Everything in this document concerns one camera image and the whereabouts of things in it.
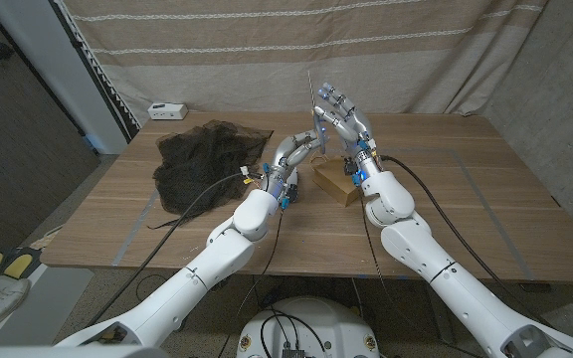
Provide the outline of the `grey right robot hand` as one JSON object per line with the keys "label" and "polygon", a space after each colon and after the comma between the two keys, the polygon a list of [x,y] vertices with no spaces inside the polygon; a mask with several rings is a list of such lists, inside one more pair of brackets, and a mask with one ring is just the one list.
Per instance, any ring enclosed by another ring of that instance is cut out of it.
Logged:
{"label": "grey right robot hand", "polygon": [[359,186],[363,181],[382,171],[376,158],[376,142],[367,116],[338,88],[324,83],[318,96],[328,102],[333,110],[316,105],[315,116],[329,123],[342,140],[343,148],[352,161],[346,165],[347,174]]}

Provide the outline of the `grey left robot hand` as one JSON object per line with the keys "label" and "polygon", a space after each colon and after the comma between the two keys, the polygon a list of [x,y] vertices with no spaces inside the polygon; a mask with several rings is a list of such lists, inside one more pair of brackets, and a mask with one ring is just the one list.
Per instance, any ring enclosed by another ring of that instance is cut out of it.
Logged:
{"label": "grey left robot hand", "polygon": [[272,162],[264,165],[266,175],[261,188],[272,194],[282,207],[285,200],[294,202],[297,199],[297,165],[317,148],[324,148],[327,140],[327,136],[313,130],[284,139]]}

